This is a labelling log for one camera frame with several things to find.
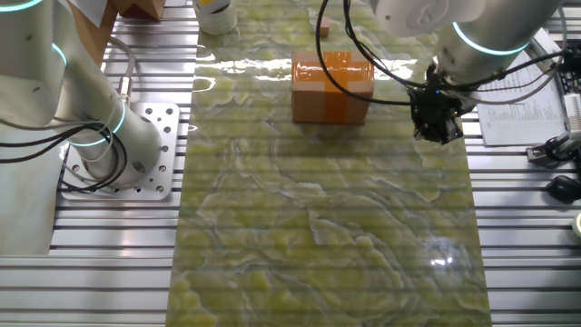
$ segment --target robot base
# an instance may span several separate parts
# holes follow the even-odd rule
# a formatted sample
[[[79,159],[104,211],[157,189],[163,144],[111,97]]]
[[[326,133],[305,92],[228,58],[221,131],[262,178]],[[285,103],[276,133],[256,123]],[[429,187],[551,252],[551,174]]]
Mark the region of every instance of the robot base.
[[[110,185],[94,193],[61,192],[63,198],[84,202],[163,202],[172,192],[173,164],[180,124],[180,108],[176,104],[131,104],[132,110],[147,118],[157,128],[162,138],[160,158],[155,167],[135,184]],[[93,177],[84,169],[81,157],[73,147],[65,164],[82,177]],[[94,182],[82,182],[68,170],[64,170],[63,181],[78,187]]]

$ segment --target brown box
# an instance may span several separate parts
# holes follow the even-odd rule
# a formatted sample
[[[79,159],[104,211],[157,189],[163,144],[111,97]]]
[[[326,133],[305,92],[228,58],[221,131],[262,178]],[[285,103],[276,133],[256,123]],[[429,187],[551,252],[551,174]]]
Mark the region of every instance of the brown box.
[[[329,36],[330,30],[330,18],[327,16],[323,16],[323,19],[320,20],[320,37],[326,38]]]
[[[119,15],[127,18],[162,20],[165,0],[111,0]]]
[[[359,53],[324,53],[325,65],[344,88],[373,96],[374,67]],[[355,99],[335,87],[315,52],[292,54],[292,120],[295,123],[364,124],[369,102]]]
[[[105,48],[111,37],[113,25],[117,18],[117,10],[111,1],[107,3],[101,27],[95,26],[81,11],[74,5],[71,5],[73,11],[74,23],[76,30],[83,42],[84,48],[87,50],[93,60],[100,65],[103,61]]]
[[[160,21],[165,0],[109,0],[105,8],[101,27],[95,26],[76,6],[70,3],[69,5],[73,11],[76,29],[84,48],[93,60],[100,65],[103,61],[107,43],[109,43],[111,38],[117,14],[121,13],[124,17]]]

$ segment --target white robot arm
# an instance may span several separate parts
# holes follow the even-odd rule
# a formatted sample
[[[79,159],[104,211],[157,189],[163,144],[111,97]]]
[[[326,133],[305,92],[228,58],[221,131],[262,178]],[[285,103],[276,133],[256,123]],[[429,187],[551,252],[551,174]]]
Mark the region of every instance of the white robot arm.
[[[97,180],[120,172],[116,184],[134,183],[155,166],[158,131],[127,107],[84,50],[66,0],[0,0],[0,31],[0,119],[25,126],[55,117],[103,123],[118,151],[107,152],[109,138],[98,131],[69,137]]]
[[[472,93],[481,81],[505,72],[561,4],[561,0],[370,1],[388,34],[413,36],[439,29],[436,56],[427,73],[431,87],[411,91],[410,96],[416,137],[442,144],[462,136],[455,120],[474,108],[477,96]],[[457,101],[450,105],[450,99]]]

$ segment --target green marble mat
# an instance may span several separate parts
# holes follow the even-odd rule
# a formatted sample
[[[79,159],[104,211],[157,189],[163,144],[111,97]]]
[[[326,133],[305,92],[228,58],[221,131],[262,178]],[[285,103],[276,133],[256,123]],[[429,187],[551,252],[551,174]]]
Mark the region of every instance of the green marble mat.
[[[291,53],[318,0],[239,3],[202,35],[167,325],[490,326],[464,144],[412,140],[409,109],[363,127],[291,122]],[[325,50],[354,49],[340,1]],[[380,57],[421,80],[434,35],[395,39],[354,1]],[[405,89],[376,74],[376,96]]]

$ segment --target metal rail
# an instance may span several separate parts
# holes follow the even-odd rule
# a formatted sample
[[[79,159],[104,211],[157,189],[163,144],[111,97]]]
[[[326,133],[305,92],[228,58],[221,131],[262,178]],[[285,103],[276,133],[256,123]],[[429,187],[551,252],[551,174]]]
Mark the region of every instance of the metal rail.
[[[199,32],[191,4],[166,8],[158,25],[120,18],[114,30],[139,60],[133,100],[180,106],[170,208],[61,200],[50,255],[64,258],[0,259],[0,326],[163,326]],[[581,36],[581,8],[566,15]],[[559,33],[557,20],[548,26]],[[105,62],[116,84],[126,57],[110,48]],[[581,241],[569,227],[581,202],[540,192],[573,167],[549,172],[527,163],[525,147],[484,147],[478,114],[464,128],[495,327],[581,325]]]

